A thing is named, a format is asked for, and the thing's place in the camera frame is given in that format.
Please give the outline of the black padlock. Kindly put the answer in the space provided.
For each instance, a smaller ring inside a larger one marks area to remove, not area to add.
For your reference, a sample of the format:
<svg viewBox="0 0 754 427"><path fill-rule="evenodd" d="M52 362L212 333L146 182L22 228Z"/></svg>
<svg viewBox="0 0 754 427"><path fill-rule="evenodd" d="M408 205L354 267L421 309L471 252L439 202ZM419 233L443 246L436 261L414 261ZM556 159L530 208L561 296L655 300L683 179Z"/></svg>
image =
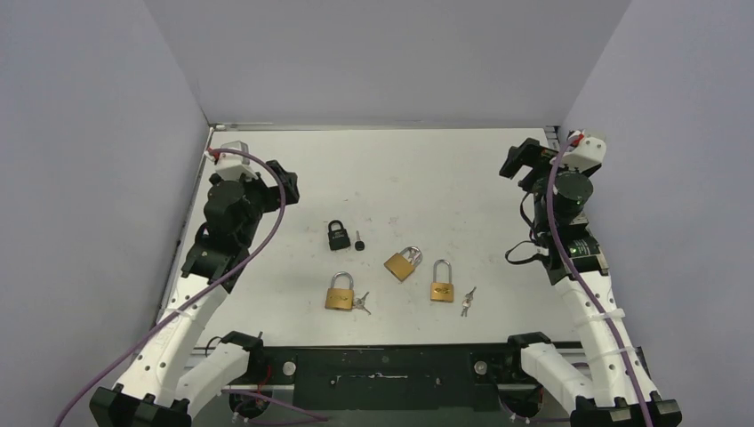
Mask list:
<svg viewBox="0 0 754 427"><path fill-rule="evenodd" d="M327 238L331 251L338 251L351 246L349 234L340 220L332 220L328 223Z"/></svg>

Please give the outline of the black-headed key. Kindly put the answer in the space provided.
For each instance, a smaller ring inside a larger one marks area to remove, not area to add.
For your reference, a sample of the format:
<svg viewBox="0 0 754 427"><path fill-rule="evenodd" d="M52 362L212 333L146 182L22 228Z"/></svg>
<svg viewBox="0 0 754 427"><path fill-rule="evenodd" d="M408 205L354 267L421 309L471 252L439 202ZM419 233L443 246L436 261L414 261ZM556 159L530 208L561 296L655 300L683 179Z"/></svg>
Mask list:
<svg viewBox="0 0 754 427"><path fill-rule="evenodd" d="M356 242L354 243L354 247L358 252L365 250L365 242L361 238L360 232L357 231L356 233Z"/></svg>

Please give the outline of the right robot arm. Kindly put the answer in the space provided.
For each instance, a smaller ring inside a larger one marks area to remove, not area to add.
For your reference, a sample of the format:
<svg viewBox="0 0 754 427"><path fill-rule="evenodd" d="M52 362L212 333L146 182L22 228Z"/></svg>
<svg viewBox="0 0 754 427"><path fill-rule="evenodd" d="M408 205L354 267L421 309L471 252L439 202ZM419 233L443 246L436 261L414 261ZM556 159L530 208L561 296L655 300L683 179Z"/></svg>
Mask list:
<svg viewBox="0 0 754 427"><path fill-rule="evenodd" d="M504 354L502 368L516 382L533 378L572 426L678 426L679 404L662 398L633 346L605 254L583 212L605 154L606 143L585 132L572 133L563 149L532 138L509 149L500 175L512 179L529 170L518 183L533 202L532 216L520 212L536 250L528 260L542 265L567 307L588 370L567 361L541 333L510 336L517 348Z"/></svg>

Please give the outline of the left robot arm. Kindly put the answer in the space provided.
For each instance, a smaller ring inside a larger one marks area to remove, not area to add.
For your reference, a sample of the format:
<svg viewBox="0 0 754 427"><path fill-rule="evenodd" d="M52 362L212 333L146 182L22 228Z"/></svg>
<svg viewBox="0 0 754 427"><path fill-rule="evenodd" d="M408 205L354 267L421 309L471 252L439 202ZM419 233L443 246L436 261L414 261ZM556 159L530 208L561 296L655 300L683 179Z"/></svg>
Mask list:
<svg viewBox="0 0 754 427"><path fill-rule="evenodd" d="M267 185L248 160L217 161L204 206L205 219L180 268L168 306L135 359L110 387L92 395L89 408L99 426L190 426L222 387L238 378L258 381L265 358L259 339L231 332L208 361L184 371L190 353L214 312L232 292L249 258L262 216L280 214L300 200L298 176L276 160L264 165L276 183Z"/></svg>

